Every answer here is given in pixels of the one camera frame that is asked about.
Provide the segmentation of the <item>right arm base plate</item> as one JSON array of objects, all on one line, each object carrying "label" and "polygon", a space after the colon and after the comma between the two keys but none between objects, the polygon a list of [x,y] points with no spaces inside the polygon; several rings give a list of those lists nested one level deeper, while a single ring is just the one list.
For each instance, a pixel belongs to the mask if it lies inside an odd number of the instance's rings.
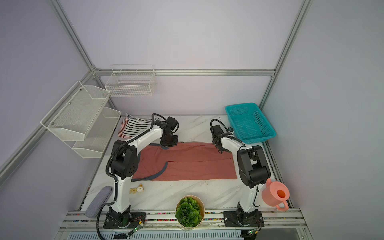
[{"label": "right arm base plate", "polygon": [[224,212],[225,227],[264,227],[264,218],[259,210],[243,213],[241,210]]}]

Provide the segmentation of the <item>dark red tank top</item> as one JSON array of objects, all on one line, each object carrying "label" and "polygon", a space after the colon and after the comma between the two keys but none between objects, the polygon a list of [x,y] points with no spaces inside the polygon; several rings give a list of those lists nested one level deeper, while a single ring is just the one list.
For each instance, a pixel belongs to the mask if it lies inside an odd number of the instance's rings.
[{"label": "dark red tank top", "polygon": [[150,144],[140,152],[132,181],[235,180],[233,154],[219,153],[209,143],[178,143],[165,148]]}]

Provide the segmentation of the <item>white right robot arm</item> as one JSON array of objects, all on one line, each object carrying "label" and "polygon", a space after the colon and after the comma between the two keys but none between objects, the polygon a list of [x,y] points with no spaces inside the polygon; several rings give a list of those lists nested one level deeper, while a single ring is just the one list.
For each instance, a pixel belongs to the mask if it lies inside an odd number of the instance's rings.
[{"label": "white right robot arm", "polygon": [[271,170],[263,147],[251,146],[233,135],[232,128],[227,128],[220,120],[210,121],[212,143],[219,153],[232,153],[238,164],[239,177],[247,189],[237,204],[235,211],[224,212],[226,227],[264,226],[261,206],[256,203],[260,188],[271,177]]}]

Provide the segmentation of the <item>black white striped tank top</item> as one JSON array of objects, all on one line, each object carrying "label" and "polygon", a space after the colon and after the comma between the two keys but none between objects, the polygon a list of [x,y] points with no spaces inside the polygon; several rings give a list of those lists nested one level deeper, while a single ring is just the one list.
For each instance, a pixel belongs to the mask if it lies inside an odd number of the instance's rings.
[{"label": "black white striped tank top", "polygon": [[145,132],[152,124],[151,119],[140,119],[133,117],[130,114],[126,114],[125,118],[128,119],[128,123],[126,126],[126,133],[128,135],[127,139],[131,139],[142,132]]}]

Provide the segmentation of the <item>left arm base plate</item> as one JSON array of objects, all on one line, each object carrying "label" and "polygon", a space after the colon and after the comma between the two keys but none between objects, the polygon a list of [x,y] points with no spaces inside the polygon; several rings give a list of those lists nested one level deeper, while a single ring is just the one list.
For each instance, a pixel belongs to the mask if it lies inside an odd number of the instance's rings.
[{"label": "left arm base plate", "polygon": [[107,213],[106,219],[104,221],[104,229],[133,229],[139,225],[139,222],[145,222],[146,213],[128,213],[128,214],[118,214],[115,211],[112,213]]}]

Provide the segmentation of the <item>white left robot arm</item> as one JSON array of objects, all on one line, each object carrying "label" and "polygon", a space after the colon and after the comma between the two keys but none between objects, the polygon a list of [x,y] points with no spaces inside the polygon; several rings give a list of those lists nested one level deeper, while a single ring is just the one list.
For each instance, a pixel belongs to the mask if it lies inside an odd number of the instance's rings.
[{"label": "white left robot arm", "polygon": [[131,215],[130,187],[134,174],[139,168],[141,151],[160,140],[160,146],[165,149],[175,147],[178,144],[179,122],[173,117],[163,117],[157,113],[151,115],[150,126],[129,140],[116,141],[110,158],[106,164],[106,175],[114,180],[114,198],[109,203],[102,203],[96,215],[96,231],[98,237],[103,240],[99,222],[104,207],[109,209],[106,214],[106,222],[110,221],[117,228],[126,228],[133,222]]}]

